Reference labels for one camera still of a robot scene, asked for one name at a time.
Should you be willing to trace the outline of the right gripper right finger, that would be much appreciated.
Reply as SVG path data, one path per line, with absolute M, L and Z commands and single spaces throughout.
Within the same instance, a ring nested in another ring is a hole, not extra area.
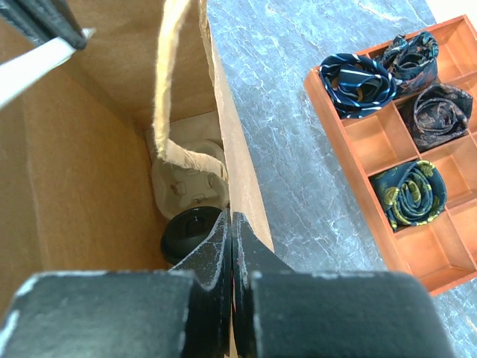
M 232 271 L 233 305 L 232 322 L 236 350 L 239 357 L 256 356 L 256 340 L 253 328 L 253 273 L 292 273 L 285 264 L 254 233 L 247 217 L 234 212 L 232 217 Z

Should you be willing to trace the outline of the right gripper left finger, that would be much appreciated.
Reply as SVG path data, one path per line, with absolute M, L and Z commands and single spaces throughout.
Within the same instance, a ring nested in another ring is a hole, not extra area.
M 224 357 L 230 352 L 232 301 L 230 210 L 222 211 L 209 235 L 172 271 L 193 274 L 182 357 Z

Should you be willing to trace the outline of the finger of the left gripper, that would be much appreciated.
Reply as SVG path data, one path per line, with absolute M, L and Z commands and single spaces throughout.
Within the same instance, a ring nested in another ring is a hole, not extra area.
M 35 46 L 59 37 L 83 50 L 88 42 L 66 1 L 1 0 L 1 18 Z

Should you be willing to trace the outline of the black cup lid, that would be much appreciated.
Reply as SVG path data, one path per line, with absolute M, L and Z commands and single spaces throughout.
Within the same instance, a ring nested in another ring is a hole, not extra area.
M 160 243 L 168 264 L 177 265 L 196 249 L 208 237 L 221 213 L 217 207 L 203 206 L 176 215 L 167 224 Z

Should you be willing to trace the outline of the white straw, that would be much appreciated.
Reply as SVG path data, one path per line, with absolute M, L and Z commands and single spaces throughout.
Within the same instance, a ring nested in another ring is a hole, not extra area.
M 56 37 L 1 65 L 1 108 L 53 69 L 71 59 L 78 50 Z

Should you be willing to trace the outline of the cardboard cup carrier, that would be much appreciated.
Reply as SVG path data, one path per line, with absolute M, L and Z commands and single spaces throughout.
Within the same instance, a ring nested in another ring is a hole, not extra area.
M 151 183 L 156 205 L 171 220 L 180 213 L 201 206 L 224 209 L 230 203 L 228 184 L 217 175 L 184 169 L 155 159 Z

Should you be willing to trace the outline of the brown paper bag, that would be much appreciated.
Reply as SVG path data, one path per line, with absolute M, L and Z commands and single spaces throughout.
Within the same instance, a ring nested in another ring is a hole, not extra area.
M 39 271 L 160 269 L 154 80 L 162 1 L 70 1 L 83 51 L 1 110 L 1 309 Z M 171 138 L 224 149 L 230 206 L 271 245 L 256 172 L 206 2 L 192 1 L 171 84 Z

